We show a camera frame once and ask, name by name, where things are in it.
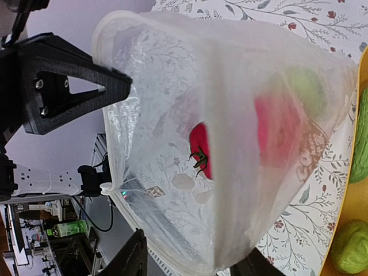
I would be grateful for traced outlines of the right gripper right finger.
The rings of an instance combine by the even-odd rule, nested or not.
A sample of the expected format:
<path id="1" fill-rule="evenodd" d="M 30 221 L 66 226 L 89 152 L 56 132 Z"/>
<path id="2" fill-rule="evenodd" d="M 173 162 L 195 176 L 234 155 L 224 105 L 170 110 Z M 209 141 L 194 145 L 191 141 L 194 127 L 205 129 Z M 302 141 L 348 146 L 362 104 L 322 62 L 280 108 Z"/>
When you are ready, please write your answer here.
<path id="1" fill-rule="evenodd" d="M 254 248 L 245 259 L 231 267 L 231 276 L 284 276 L 284 274 Z"/>

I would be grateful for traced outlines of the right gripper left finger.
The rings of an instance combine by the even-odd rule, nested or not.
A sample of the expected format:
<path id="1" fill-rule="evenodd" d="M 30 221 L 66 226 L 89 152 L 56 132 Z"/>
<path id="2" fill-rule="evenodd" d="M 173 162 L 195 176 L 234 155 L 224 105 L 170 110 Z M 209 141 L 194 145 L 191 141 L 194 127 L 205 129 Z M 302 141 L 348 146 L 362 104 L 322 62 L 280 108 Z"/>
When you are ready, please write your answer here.
<path id="1" fill-rule="evenodd" d="M 148 247 L 142 229 L 136 229 L 115 257 L 102 267 L 105 254 L 98 248 L 94 254 L 92 275 L 146 276 Z"/>

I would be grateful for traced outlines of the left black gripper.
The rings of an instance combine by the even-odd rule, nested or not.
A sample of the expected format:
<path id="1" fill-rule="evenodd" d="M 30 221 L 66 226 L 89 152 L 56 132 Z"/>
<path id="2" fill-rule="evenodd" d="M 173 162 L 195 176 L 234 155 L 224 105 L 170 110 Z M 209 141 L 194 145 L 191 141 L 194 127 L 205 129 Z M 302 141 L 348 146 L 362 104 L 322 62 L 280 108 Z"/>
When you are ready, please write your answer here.
<path id="1" fill-rule="evenodd" d="M 20 127 L 18 107 L 19 72 L 11 46 L 24 33 L 37 1 L 1 1 L 1 143 L 6 144 Z M 101 89 L 70 93 L 67 77 L 41 77 L 24 103 L 25 132 L 45 135 L 95 110 L 123 101 L 132 79 L 115 69 L 93 62 L 93 58 L 53 33 L 42 33 L 17 43 L 22 68 L 83 79 Z"/>

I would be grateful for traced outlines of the red toy apple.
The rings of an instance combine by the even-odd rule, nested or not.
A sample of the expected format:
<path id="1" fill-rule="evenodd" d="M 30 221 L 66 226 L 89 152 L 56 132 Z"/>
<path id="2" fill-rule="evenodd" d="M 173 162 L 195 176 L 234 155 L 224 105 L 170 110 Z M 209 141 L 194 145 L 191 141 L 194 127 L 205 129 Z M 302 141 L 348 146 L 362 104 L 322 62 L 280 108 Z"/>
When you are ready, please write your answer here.
<path id="1" fill-rule="evenodd" d="M 255 98 L 258 145 L 262 166 L 286 168 L 293 163 L 305 119 L 289 95 L 264 94 Z"/>

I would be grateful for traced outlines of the clear zip top bag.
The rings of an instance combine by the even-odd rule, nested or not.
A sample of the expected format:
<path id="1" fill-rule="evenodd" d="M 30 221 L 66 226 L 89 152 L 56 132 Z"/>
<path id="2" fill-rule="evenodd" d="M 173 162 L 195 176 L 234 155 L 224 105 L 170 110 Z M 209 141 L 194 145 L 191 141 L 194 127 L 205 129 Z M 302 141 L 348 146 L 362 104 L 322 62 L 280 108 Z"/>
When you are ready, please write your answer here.
<path id="1" fill-rule="evenodd" d="M 196 20 L 170 11 L 118 10 L 93 35 L 95 63 L 132 80 L 129 97 L 103 110 L 112 185 L 164 154 L 210 182 L 213 268 L 244 259 L 308 180 L 354 98 L 357 64 L 268 22 Z M 313 120 L 288 84 L 292 67 L 313 70 L 327 106 Z M 286 168 L 262 166 L 255 98 L 289 95 L 305 123 Z M 189 134 L 207 127 L 213 179 L 198 176 Z"/>

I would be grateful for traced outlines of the green toy lime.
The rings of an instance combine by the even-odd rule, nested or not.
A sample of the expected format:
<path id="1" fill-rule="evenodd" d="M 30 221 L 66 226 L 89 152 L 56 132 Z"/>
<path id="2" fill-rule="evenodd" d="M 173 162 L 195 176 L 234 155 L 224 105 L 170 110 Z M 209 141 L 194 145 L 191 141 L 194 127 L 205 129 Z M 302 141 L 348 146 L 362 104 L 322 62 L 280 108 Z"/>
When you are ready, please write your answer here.
<path id="1" fill-rule="evenodd" d="M 303 104 L 305 113 L 313 120 L 319 119 L 327 106 L 319 76 L 308 68 L 292 67 L 287 71 L 287 81 Z"/>

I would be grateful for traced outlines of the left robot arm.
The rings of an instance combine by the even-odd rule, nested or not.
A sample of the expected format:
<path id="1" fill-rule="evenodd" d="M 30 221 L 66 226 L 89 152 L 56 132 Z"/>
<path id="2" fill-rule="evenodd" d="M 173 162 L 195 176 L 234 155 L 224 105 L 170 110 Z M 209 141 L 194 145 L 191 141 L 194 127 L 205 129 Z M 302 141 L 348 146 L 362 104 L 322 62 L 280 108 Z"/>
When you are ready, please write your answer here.
<path id="1" fill-rule="evenodd" d="M 52 33 L 22 39 L 31 12 L 48 1 L 1 2 L 1 200 L 39 195 L 97 197 L 111 182 L 107 162 L 51 172 L 15 164 L 5 146 L 19 128 L 45 135 L 100 108 L 127 99 L 132 79 L 99 66 L 87 53 Z"/>

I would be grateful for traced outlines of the floral tablecloth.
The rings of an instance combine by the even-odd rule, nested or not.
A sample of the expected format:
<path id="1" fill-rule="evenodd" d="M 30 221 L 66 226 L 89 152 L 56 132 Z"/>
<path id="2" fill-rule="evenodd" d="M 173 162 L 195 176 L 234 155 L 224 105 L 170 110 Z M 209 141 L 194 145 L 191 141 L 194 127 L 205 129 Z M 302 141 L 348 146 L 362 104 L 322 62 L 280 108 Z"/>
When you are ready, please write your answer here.
<path id="1" fill-rule="evenodd" d="M 177 275 L 257 249 L 318 275 L 348 182 L 366 1 L 157 1 L 92 55 L 133 79 L 103 110 L 112 198 Z"/>

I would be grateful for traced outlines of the green drink bottle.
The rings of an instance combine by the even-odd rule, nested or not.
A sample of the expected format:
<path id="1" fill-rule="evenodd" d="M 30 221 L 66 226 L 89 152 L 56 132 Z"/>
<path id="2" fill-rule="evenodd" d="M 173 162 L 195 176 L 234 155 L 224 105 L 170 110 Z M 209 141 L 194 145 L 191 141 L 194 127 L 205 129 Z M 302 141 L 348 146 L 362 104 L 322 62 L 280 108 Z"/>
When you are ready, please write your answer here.
<path id="1" fill-rule="evenodd" d="M 83 220 L 78 220 L 55 224 L 51 229 L 47 229 L 47 235 L 53 237 L 66 237 L 85 233 L 86 231 L 87 224 Z"/>

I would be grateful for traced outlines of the small green toy vegetable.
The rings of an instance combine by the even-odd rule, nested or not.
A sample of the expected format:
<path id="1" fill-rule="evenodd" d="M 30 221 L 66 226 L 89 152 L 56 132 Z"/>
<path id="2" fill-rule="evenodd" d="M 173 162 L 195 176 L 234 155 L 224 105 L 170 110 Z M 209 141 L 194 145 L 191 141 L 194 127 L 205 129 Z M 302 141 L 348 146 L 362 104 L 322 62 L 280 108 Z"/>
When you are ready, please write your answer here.
<path id="1" fill-rule="evenodd" d="M 330 256 L 341 273 L 357 274 L 367 270 L 367 223 L 353 220 L 336 234 Z"/>

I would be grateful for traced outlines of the yellow plastic basket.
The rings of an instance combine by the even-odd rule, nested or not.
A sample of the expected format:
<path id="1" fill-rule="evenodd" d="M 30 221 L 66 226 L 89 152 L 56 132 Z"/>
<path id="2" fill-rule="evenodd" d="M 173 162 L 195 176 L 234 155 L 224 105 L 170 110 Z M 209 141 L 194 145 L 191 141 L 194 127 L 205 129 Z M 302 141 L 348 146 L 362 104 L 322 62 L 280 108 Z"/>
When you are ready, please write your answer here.
<path id="1" fill-rule="evenodd" d="M 339 220 L 320 275 L 367 275 L 367 50 L 358 68 L 352 165 Z"/>

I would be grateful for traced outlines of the green toy bitter gourd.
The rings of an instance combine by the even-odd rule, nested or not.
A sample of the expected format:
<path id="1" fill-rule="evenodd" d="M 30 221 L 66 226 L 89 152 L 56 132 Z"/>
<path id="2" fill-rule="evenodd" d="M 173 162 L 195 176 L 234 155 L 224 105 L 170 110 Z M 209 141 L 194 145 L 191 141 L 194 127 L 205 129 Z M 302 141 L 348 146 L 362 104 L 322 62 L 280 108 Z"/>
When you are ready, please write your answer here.
<path id="1" fill-rule="evenodd" d="M 362 91 L 358 111 L 349 183 L 357 183 L 367 177 L 367 88 Z"/>

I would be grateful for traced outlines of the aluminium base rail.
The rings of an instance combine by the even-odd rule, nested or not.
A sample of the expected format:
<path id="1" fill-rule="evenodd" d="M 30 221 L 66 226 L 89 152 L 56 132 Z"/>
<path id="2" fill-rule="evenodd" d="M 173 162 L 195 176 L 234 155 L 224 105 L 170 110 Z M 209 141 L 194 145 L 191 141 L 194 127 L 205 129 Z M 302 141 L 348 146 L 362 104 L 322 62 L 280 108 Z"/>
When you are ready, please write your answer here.
<path id="1" fill-rule="evenodd" d="M 210 182 L 189 162 L 164 154 L 130 172 L 108 196 L 132 228 L 147 237 L 148 253 L 166 275 L 229 275 L 213 268 Z"/>

